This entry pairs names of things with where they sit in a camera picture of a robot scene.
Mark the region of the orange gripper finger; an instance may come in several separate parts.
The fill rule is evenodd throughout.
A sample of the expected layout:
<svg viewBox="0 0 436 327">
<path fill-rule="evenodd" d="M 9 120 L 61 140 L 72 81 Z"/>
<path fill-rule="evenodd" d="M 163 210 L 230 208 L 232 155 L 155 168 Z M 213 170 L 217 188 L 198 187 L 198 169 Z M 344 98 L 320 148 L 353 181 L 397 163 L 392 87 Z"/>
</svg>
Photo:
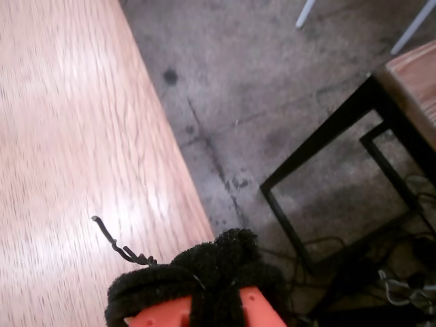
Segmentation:
<svg viewBox="0 0 436 327">
<path fill-rule="evenodd" d="M 204 282 L 191 269 L 174 263 L 123 273 L 108 288 L 106 325 L 125 326 L 125 318 L 147 307 L 204 290 Z"/>
<path fill-rule="evenodd" d="M 196 245 L 171 265 L 192 281 L 190 326 L 245 326 L 240 289 L 257 287 L 285 324 L 289 324 L 287 286 L 283 273 L 266 263 L 257 236 L 247 229 L 231 229 L 211 243 Z"/>
</svg>

